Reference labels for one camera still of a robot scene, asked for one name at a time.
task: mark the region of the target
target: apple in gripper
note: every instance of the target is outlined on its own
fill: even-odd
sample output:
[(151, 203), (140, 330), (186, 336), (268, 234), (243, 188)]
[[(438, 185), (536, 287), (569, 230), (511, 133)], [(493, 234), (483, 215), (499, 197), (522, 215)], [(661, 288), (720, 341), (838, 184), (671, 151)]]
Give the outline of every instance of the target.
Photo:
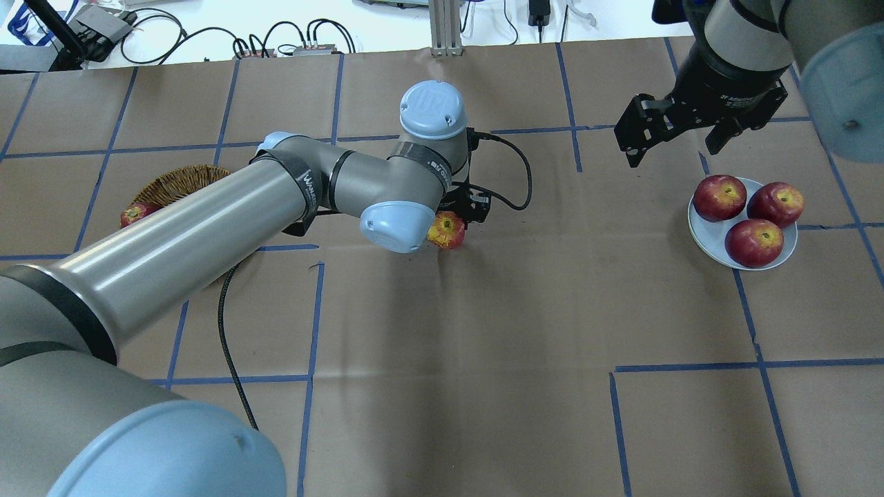
[(697, 214), (707, 221), (735, 218), (746, 206), (746, 187), (728, 174), (709, 176), (697, 185), (693, 203)]
[(467, 225), (457, 214), (450, 210), (436, 213), (436, 220), (430, 225), (427, 240), (442, 249), (456, 249), (463, 243)]
[(782, 252), (782, 230), (767, 219), (745, 219), (730, 228), (724, 249), (738, 264), (756, 268), (772, 263)]
[(136, 202), (126, 207), (119, 215), (119, 227), (125, 228), (126, 226), (131, 225), (135, 221), (140, 221), (147, 216), (157, 212), (162, 209), (162, 205), (156, 205), (155, 203), (146, 203), (146, 202)]
[(759, 188), (749, 200), (746, 214), (767, 219), (780, 229), (796, 222), (804, 212), (804, 195), (789, 183), (777, 181)]

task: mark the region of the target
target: plate of apples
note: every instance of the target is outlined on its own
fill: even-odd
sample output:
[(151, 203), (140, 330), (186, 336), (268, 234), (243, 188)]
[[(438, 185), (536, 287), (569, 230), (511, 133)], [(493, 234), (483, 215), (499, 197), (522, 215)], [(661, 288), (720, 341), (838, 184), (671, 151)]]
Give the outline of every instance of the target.
[(796, 221), (804, 196), (777, 181), (716, 174), (705, 178), (688, 203), (688, 227), (712, 259), (734, 269), (763, 271), (784, 262), (798, 243)]

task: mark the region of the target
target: white floor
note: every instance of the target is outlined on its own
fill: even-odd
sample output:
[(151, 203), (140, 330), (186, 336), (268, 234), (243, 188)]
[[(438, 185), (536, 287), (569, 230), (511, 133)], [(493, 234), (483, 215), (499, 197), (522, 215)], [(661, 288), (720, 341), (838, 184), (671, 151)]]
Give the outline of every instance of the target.
[[(5, 7), (5, 11), (11, 3), (10, 0), (0, 0), (0, 8)], [(509, 18), (519, 31), (519, 43), (537, 43), (537, 29), (528, 26), (527, 0), (483, 0), (474, 3), (470, 9), (466, 31), (462, 35), (464, 46), (500, 45), (514, 39), (514, 32), (503, 15), (505, 3)], [(575, 0), (574, 5), (582, 11), (592, 12), (598, 24), (592, 27), (588, 21), (572, 12), (568, 16), (565, 41), (690, 34), (686, 24), (661, 26), (651, 21), (653, 0)], [(280, 20), (290, 20), (304, 29), (312, 19), (329, 18), (347, 27), (358, 51), (416, 50), (430, 45), (430, 22), (426, 8), (399, 9), (384, 4), (368, 5), (360, 0), (167, 0), (139, 3), (131, 5), (130, 9), (139, 7), (156, 7), (175, 14), (188, 33), (203, 27), (218, 26), (233, 31), (241, 38), (247, 38), (249, 34), (263, 38), (267, 29)], [(466, 9), (464, 3), (461, 16)], [(544, 30), (544, 42), (557, 42), (560, 39), (564, 11), (565, 0), (552, 0), (552, 16), (550, 25)], [(5, 28), (8, 20), (7, 16), (0, 32), (0, 43), (18, 43)], [(150, 21), (143, 30), (130, 36), (126, 42), (126, 53), (136, 60), (156, 57), (174, 44), (177, 31), (178, 28), (171, 22)], [(320, 42), (333, 42), (340, 48), (346, 47), (338, 32), (329, 25), (320, 29), (318, 37)], [(300, 44), (298, 41), (291, 27), (280, 27), (274, 32), (268, 46)], [(232, 38), (225, 33), (200, 34), (182, 45), (167, 63), (194, 62), (206, 58), (228, 59), (232, 56), (231, 44)], [(90, 67), (124, 65), (132, 64), (126, 62), (119, 49), (116, 49), (106, 62)]]

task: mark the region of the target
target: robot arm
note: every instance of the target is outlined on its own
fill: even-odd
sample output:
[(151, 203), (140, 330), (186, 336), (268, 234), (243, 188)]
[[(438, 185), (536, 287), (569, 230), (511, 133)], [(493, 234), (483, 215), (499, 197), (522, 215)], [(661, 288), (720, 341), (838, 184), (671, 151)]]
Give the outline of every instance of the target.
[(453, 181), (469, 183), (470, 131), (460, 94), (438, 81), (406, 93), (400, 121), (386, 160), (271, 134), (241, 171), (81, 252), (0, 271), (4, 494), (179, 494), (172, 482), (285, 494), (261, 433), (113, 365), (152, 320), (320, 205), (360, 218), (382, 247), (418, 249), (443, 198), (463, 191)]
[(614, 129), (629, 165), (690, 129), (713, 126), (717, 154), (764, 127), (788, 96), (780, 77), (796, 61), (820, 136), (839, 156), (884, 160), (884, 4), (879, 0), (657, 0), (660, 23), (687, 20), (696, 41), (673, 91), (640, 94)]

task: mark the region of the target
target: white plate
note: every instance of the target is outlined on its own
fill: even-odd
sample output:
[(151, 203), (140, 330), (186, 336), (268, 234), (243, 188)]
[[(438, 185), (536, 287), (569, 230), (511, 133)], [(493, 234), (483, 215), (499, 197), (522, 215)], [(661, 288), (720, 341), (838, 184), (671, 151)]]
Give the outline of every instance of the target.
[[(746, 186), (746, 198), (751, 199), (752, 195), (758, 191), (763, 185), (758, 183), (757, 181), (747, 180), (745, 178), (737, 178), (742, 181)], [(761, 266), (761, 267), (746, 267), (742, 264), (738, 264), (734, 261), (734, 259), (730, 258), (728, 252), (724, 249), (724, 238), (728, 235), (728, 231), (731, 226), (748, 219), (749, 216), (746, 215), (746, 209), (743, 209), (743, 212), (733, 219), (728, 219), (726, 221), (719, 221), (718, 223), (709, 222), (700, 217), (697, 214), (697, 210), (694, 209), (694, 197), (693, 195), (688, 201), (688, 227), (690, 228), (690, 235), (694, 237), (694, 241), (700, 248), (711, 258), (716, 261), (726, 265), (727, 267), (732, 267), (734, 269), (740, 269), (743, 271), (763, 271), (765, 269), (774, 268), (784, 262), (789, 256), (792, 255), (792, 252), (795, 251), (795, 246), (798, 243), (798, 226), (795, 223), (792, 223), (789, 226), (786, 226), (782, 230), (782, 252), (780, 256), (773, 260), (772, 263)]]

